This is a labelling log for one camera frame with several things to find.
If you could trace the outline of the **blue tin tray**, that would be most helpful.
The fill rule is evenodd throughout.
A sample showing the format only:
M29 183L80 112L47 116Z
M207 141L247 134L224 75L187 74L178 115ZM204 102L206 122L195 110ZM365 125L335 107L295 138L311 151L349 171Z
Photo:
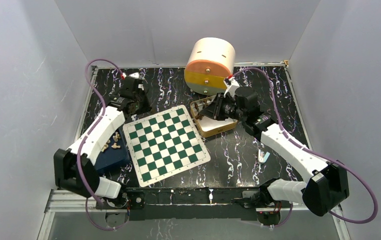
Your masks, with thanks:
M119 170L120 167L124 167L131 160L123 132L120 129L116 132L119 132L121 135L121 149L113 149L110 147L107 151L100 152L94 165L100 175Z

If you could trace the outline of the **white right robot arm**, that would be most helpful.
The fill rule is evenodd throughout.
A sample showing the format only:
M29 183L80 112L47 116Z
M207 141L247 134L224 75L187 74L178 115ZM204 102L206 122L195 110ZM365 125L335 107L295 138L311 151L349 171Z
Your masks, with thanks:
M234 95L217 93L198 114L216 121L240 121L249 135L278 153L299 173L301 181L273 178L263 183L255 199L264 206L273 207L279 201L299 203L321 217L349 197L346 170L294 145L295 140L284 136L277 120L262 111L250 87L238 87Z

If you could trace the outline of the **small white blue tag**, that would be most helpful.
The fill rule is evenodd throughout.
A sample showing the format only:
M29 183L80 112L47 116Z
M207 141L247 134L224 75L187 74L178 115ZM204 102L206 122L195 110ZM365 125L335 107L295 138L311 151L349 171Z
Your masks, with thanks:
M270 152L268 151L263 151L261 149L258 150L257 152L257 160L259 164L265 164L270 157Z

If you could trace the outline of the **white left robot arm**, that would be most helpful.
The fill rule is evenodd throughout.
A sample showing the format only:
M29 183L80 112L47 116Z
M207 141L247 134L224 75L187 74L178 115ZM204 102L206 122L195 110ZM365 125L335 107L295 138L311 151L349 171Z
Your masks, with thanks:
M105 108L85 133L67 149L54 153L54 179L59 188L85 198L106 198L115 208L122 208L128 202L127 193L119 182L100 176L95 164L109 138L129 116L148 113L152 108L137 72L125 74L120 88L104 103Z

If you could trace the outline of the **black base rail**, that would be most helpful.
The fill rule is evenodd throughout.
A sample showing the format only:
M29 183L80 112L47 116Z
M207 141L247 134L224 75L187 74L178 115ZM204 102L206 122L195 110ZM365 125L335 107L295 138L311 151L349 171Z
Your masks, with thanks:
M259 187L128 187L96 208L129 213L131 221L238 219L276 224L290 206L288 201L268 203Z

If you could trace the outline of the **green white chess board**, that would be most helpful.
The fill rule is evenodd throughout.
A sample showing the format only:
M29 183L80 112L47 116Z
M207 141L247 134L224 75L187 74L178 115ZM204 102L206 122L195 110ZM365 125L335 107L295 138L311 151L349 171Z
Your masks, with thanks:
M211 160L184 105L126 123L122 129L140 187L155 184Z

